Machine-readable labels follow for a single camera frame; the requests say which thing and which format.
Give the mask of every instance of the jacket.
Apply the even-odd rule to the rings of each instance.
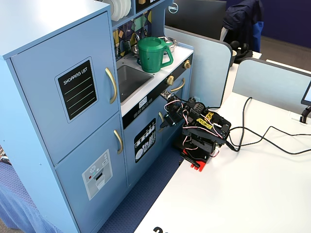
[[[260,0],[244,0],[227,9],[223,26],[228,29],[225,42],[246,43],[249,49],[260,52],[264,8]]]

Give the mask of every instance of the sink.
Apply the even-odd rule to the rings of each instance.
[[[121,103],[138,92],[152,78],[153,75],[151,74],[147,74],[129,66],[121,66],[118,69]]]

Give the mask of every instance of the oven window sticker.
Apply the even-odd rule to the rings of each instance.
[[[134,139],[135,163],[137,163],[156,142],[156,119],[154,118]]]

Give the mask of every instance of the shopping list sign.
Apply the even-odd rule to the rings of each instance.
[[[156,119],[154,118],[134,138],[135,163],[137,163],[156,142]]]
[[[64,109],[69,120],[74,119],[82,111],[97,100],[91,60],[86,59],[70,71],[57,77]]]

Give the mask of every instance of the gray partition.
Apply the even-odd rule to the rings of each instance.
[[[224,42],[171,27],[165,35],[194,47],[190,96],[206,106],[220,107],[232,56],[231,47]]]
[[[301,114],[311,75],[254,58],[239,65],[233,92]]]

